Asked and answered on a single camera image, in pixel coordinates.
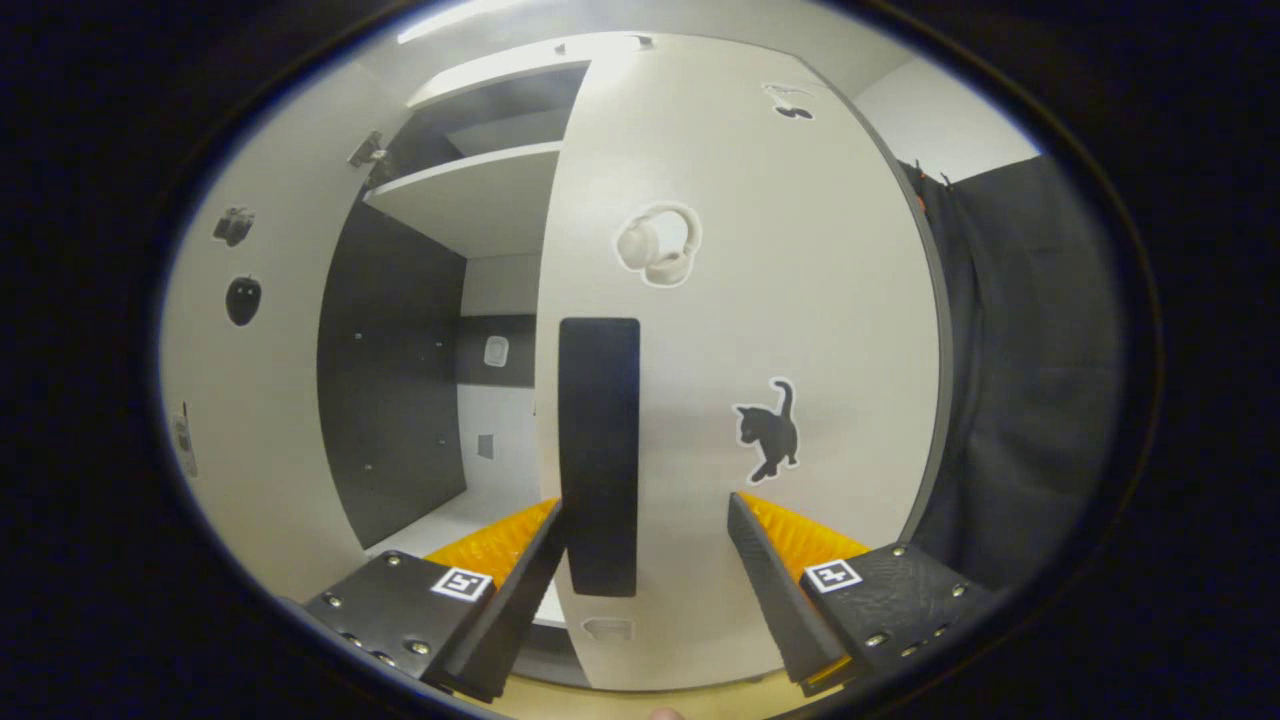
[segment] black fabric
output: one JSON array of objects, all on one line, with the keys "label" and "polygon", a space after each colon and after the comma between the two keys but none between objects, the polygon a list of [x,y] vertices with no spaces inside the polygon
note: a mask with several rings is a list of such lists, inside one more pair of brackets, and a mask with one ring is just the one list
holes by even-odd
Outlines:
[{"label": "black fabric", "polygon": [[913,541],[998,588],[1050,559],[1110,450],[1123,328],[1107,240],[1048,158],[950,188],[904,169],[938,247],[955,343],[947,446]]}]

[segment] white cabinet door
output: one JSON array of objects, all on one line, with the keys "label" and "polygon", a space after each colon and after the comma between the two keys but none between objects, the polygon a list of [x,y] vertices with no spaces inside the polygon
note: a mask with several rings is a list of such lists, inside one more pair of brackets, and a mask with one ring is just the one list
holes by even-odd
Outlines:
[{"label": "white cabinet door", "polygon": [[[800,92],[767,90],[791,86]],[[776,110],[782,97],[812,115]],[[696,214],[689,278],[646,284],[614,238],[653,202]],[[916,501],[940,397],[940,309],[911,206],[872,137],[795,58],[655,36],[596,58],[552,191],[538,304],[541,489],[561,495],[557,338],[567,316],[640,322],[637,593],[557,589],[596,688],[649,691],[781,667],[726,532],[733,491],[876,547]],[[737,405],[795,391],[795,466],[751,486]],[[941,415],[946,418],[945,409]],[[593,638],[593,618],[631,638]]]}]

